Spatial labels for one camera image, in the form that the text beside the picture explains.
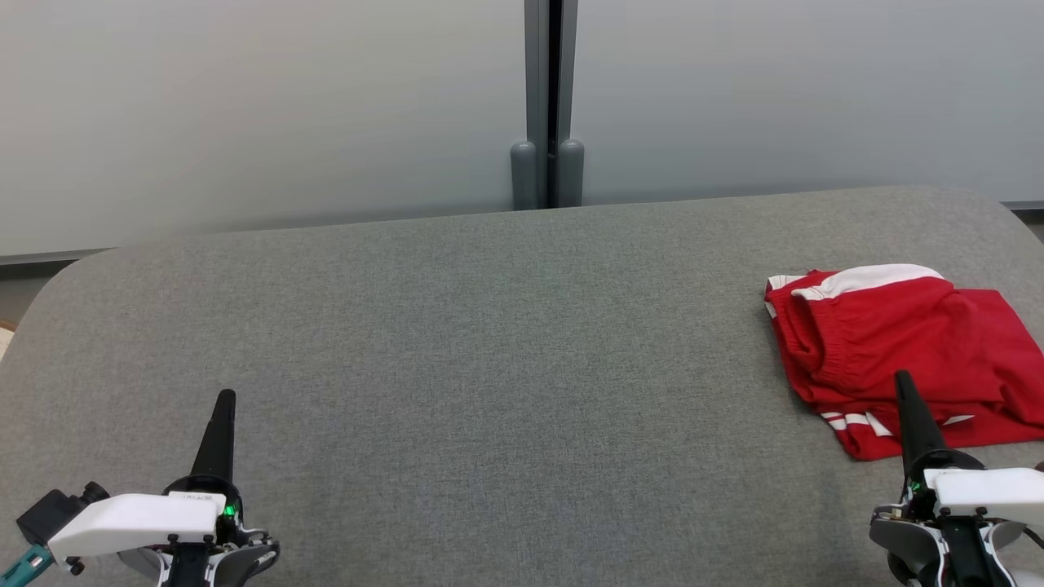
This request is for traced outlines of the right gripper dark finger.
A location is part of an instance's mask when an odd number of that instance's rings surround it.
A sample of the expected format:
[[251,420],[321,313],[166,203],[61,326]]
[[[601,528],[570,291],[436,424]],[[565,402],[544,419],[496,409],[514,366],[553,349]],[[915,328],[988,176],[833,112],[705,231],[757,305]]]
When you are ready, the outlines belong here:
[[927,404],[906,370],[895,372],[895,394],[903,472],[909,474],[916,460],[927,451]]
[[902,460],[917,460],[926,453],[946,449],[939,424],[924,398],[918,393],[914,376],[902,371]]

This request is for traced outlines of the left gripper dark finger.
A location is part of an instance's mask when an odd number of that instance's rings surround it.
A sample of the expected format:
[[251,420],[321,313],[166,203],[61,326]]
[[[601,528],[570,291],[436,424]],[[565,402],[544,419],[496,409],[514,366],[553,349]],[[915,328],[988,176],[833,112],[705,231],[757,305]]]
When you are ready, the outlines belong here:
[[228,390],[220,391],[214,404],[197,456],[192,465],[194,487],[218,487],[228,482]]
[[236,401],[235,391],[221,391],[221,477],[228,483],[234,473]]

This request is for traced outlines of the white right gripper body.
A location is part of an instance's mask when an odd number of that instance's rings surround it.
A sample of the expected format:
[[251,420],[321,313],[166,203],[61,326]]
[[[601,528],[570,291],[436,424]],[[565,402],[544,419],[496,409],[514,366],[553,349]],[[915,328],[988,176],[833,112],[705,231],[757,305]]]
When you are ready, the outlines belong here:
[[918,523],[944,516],[981,517],[1040,527],[1041,466],[988,469],[956,450],[933,450],[906,468],[901,509]]

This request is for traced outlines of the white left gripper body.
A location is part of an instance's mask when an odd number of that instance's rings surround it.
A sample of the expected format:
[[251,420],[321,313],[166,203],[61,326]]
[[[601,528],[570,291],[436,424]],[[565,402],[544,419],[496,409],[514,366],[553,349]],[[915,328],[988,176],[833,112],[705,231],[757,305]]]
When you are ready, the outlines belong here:
[[245,544],[242,499],[226,479],[179,479],[160,494],[87,504],[47,542],[55,558],[96,557],[171,544]]

